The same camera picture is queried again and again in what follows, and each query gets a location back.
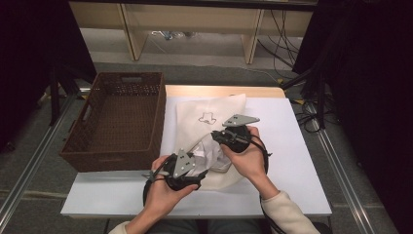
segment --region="wicker basket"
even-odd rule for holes
[[[160,72],[99,73],[60,156],[78,172],[150,169],[166,100]]]

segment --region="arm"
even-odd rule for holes
[[[152,170],[156,170],[167,157],[163,156],[155,160],[152,164]],[[156,180],[149,189],[143,210],[131,222],[119,224],[110,234],[145,233],[157,221],[169,214],[182,198],[197,188],[198,185],[192,184],[179,191],[173,191],[164,180]]]
[[[259,137],[257,128],[248,127],[252,136]],[[251,144],[242,153],[235,153],[221,144],[237,171],[246,177],[261,195],[261,205],[265,214],[286,233],[318,233],[314,225],[303,215],[300,208],[288,195],[279,191],[265,174],[261,150]]]

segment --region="floor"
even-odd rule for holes
[[[221,84],[219,82],[224,80],[249,85],[253,79],[254,83],[261,82],[259,84],[262,86],[277,86],[288,79],[282,76],[294,76],[288,66],[274,60],[260,45],[257,46],[253,64],[245,64],[238,35],[195,33],[192,37],[186,37],[176,32],[175,37],[168,41],[160,34],[149,35],[139,61],[132,61],[123,31],[82,29],[82,33],[97,71],[154,69],[166,72],[171,83]],[[300,38],[290,40],[299,48]],[[274,50],[275,44],[268,37],[262,37],[260,41]],[[278,55],[291,62],[285,51],[280,50]],[[189,80],[182,77],[182,72],[198,73]],[[300,99],[300,88],[298,84],[286,95]],[[70,106],[4,233],[104,233],[123,220],[73,219],[60,214],[76,172],[58,156],[58,152],[83,103],[83,100],[76,99]],[[302,107],[292,104],[295,113],[301,112]],[[16,150],[0,154],[0,204],[4,203],[49,128],[49,115],[50,101],[46,98],[14,139]],[[331,217],[311,216],[311,220],[329,225],[333,233],[397,233],[362,168],[357,166],[357,157],[341,127],[336,124],[337,118],[334,115],[326,118],[328,122],[323,133],[308,133],[302,127],[303,137],[333,211]],[[332,150],[326,150],[328,146],[322,143],[323,138],[331,142]],[[344,178],[337,175],[337,170],[332,167],[336,160],[344,170]],[[349,195],[349,189],[355,194]],[[367,225],[360,223],[360,212],[367,218]]]

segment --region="white sleeve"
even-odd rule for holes
[[[129,222],[123,222],[119,225],[117,225],[115,228],[113,228],[112,231],[109,232],[109,234],[127,234],[127,230],[125,229],[125,226],[128,224]]]
[[[300,208],[281,191],[277,196],[261,201],[265,214],[288,234],[319,233]]]

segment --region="gray carpet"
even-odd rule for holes
[[[113,63],[97,63],[95,67],[98,72],[162,71],[165,73],[167,84],[277,86],[277,83],[267,74],[241,68]],[[273,70],[263,71],[270,73],[273,77],[280,77]],[[293,76],[294,74],[284,72],[282,75]],[[291,98],[299,98],[299,90],[300,87],[294,87],[286,94]],[[47,129],[50,121],[49,104],[47,100],[43,108],[33,111],[15,139],[17,149],[13,152],[3,152],[0,155],[0,189],[2,191],[0,203],[3,203],[8,190],[16,183],[19,174]],[[103,233],[105,219],[72,219],[59,214],[64,196],[68,193],[76,172],[58,156],[58,152],[83,104],[84,101],[78,99],[71,106],[53,146],[28,188],[30,192],[20,202],[5,233]],[[293,104],[292,107],[296,113],[301,111],[300,105]],[[327,123],[326,128],[377,233],[397,233],[368,179],[362,169],[357,166],[357,158],[341,127]],[[330,222],[333,232],[335,234],[359,233],[354,216],[332,172],[318,135],[309,134],[304,129],[302,133],[319,174],[321,185],[331,204],[333,214]],[[311,217],[311,220],[329,224],[326,217]],[[114,227],[121,221],[123,220],[112,219],[109,226]]]

